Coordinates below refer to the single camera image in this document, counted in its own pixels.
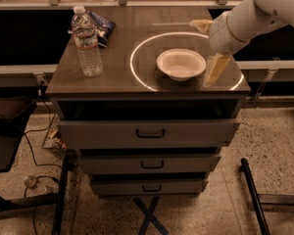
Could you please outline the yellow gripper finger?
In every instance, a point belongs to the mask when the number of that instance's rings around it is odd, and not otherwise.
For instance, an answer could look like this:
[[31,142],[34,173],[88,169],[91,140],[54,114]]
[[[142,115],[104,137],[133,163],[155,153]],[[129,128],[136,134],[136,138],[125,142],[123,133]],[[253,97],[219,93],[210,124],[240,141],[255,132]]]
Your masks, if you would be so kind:
[[189,23],[190,26],[196,27],[202,33],[208,33],[212,24],[213,22],[210,20],[193,20]]
[[206,72],[204,75],[204,86],[208,87],[217,82],[225,68],[228,66],[230,57],[228,55],[215,54],[207,59]]

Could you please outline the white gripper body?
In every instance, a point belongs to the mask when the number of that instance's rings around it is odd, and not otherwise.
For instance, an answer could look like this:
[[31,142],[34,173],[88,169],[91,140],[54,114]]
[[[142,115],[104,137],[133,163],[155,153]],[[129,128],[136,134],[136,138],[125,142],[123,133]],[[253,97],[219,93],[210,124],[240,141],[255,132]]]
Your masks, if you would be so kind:
[[211,47],[221,55],[233,55],[249,44],[248,40],[239,39],[229,25],[229,11],[215,18],[209,28]]

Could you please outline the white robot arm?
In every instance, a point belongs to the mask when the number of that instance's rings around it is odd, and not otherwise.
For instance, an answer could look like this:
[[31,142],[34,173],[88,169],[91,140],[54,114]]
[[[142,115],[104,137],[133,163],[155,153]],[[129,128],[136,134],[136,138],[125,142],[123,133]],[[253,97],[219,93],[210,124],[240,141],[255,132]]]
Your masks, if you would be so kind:
[[189,24],[209,36],[215,55],[208,59],[204,80],[213,85],[227,67],[230,56],[252,39],[288,24],[294,28],[294,0],[243,0],[212,21],[193,20]]

